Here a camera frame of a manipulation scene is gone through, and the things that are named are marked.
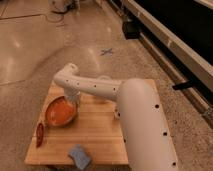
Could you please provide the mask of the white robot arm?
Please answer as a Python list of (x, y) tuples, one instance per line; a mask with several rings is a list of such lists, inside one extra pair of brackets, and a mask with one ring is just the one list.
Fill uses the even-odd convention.
[(179, 171), (178, 158), (159, 95), (144, 79), (113, 80), (77, 75), (68, 63), (53, 77), (71, 100), (78, 92), (117, 105), (128, 162), (132, 171)]

